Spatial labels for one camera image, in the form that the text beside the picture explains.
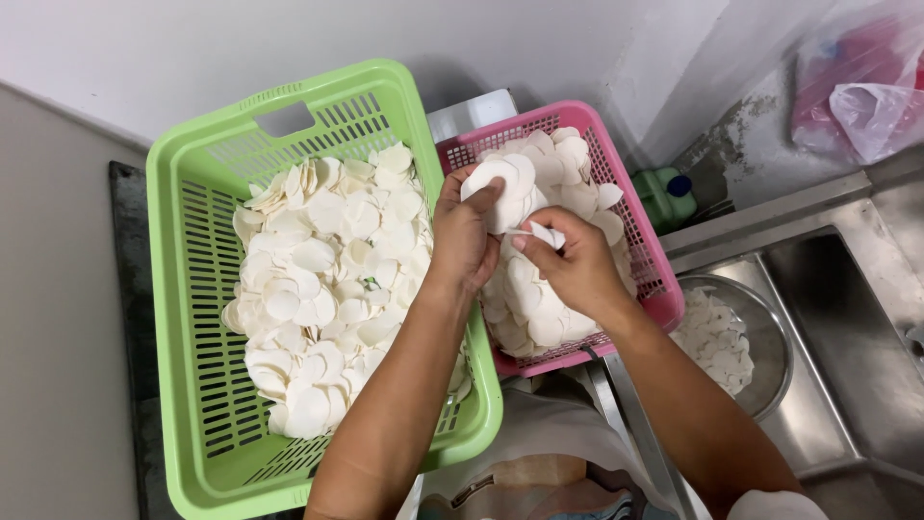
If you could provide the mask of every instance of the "fingernail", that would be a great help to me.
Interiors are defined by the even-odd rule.
[[[514,246],[514,249],[523,253],[523,248],[526,247],[526,235],[516,235],[510,243]]]

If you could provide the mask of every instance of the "stainless steel counter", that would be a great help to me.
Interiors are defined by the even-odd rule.
[[[906,337],[924,323],[922,239],[919,151],[662,237],[676,273],[735,279],[784,318],[794,375],[760,426],[832,520],[924,517],[924,357]],[[603,366],[655,487],[705,517],[618,355]]]

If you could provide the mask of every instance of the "hand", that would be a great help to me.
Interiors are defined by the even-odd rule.
[[[619,278],[602,229],[561,206],[536,211],[520,227],[530,230],[531,220],[563,232],[565,253],[559,256],[549,244],[529,235],[516,235],[512,244],[539,268],[565,305],[601,323],[605,313],[635,303]]]
[[[443,182],[433,211],[433,259],[430,272],[449,280],[474,296],[497,268],[501,243],[488,235],[484,214],[504,192],[504,180],[496,177],[463,203],[462,182],[476,165],[462,167]]]

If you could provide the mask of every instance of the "white cloth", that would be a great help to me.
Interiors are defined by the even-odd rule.
[[[607,470],[624,469],[651,504],[673,511],[646,474],[632,462],[624,442],[595,409],[520,390],[504,391],[504,420],[488,449],[463,463],[425,474],[419,496],[454,497],[492,464],[539,454],[571,455]],[[827,520],[810,499],[785,491],[749,491],[728,515],[728,520],[790,519]]]

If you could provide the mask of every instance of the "green plastic basket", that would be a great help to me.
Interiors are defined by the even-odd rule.
[[[273,137],[254,117],[304,103],[306,130]],[[431,209],[443,173],[414,80],[375,59],[258,93],[179,125],[148,155],[148,206],[167,489],[185,518],[249,518],[304,505],[327,437],[271,435],[273,404],[244,366],[246,338],[219,319],[244,257],[231,227],[249,183],[306,156],[365,159],[402,141],[416,157]],[[480,312],[466,329],[472,392],[447,398],[421,471],[482,452],[503,403]]]

